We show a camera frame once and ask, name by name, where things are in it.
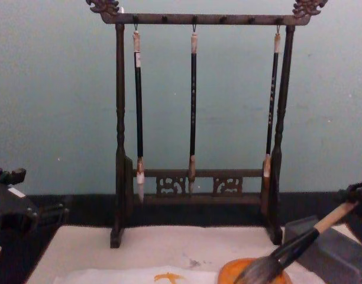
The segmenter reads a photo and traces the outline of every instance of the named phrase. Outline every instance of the brush tip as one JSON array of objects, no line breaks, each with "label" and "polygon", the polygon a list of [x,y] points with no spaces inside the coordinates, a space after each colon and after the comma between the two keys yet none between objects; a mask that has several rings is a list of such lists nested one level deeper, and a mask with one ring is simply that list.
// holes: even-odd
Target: brush tip
[{"label": "brush tip", "polygon": [[262,257],[248,265],[234,284],[269,284],[282,272],[281,264],[272,256]]}]

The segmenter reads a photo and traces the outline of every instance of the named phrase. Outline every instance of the white felt mat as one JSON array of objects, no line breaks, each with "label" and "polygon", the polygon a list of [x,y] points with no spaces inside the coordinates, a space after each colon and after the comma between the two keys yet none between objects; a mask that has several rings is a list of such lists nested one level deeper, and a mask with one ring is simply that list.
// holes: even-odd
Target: white felt mat
[{"label": "white felt mat", "polygon": [[[336,229],[353,238],[345,226]],[[108,280],[90,282],[88,279],[100,279],[101,275],[110,275],[113,279],[120,277],[120,270],[127,269],[162,271],[165,266],[187,270],[183,271],[186,275],[192,272],[203,272],[203,275],[206,275],[205,272],[216,274],[231,260],[264,256],[276,248],[269,240],[265,229],[258,227],[129,228],[125,230],[122,245],[118,249],[109,248],[110,232],[109,228],[60,228],[27,284],[53,284],[56,278],[57,284],[61,283],[61,278],[61,284],[75,284],[78,282],[64,282],[68,280],[67,277],[74,275],[78,275],[79,280],[82,279],[80,283],[109,283]],[[315,274],[297,263],[289,266],[286,272],[294,284],[323,283]],[[115,280],[111,283],[132,282]],[[160,281],[154,282],[153,278],[151,283],[161,284]]]}]

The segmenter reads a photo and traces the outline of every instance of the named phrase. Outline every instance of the white label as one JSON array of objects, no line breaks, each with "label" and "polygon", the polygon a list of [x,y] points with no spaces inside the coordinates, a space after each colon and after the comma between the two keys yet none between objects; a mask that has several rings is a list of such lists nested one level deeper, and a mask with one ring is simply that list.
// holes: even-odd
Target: white label
[{"label": "white label", "polygon": [[135,57],[136,57],[136,67],[139,68],[139,67],[141,67],[140,52],[136,52]]},{"label": "white label", "polygon": [[26,196],[26,195],[24,195],[24,193],[20,192],[18,189],[15,189],[15,188],[9,188],[8,191],[15,194],[19,198],[22,198],[22,197]]}]

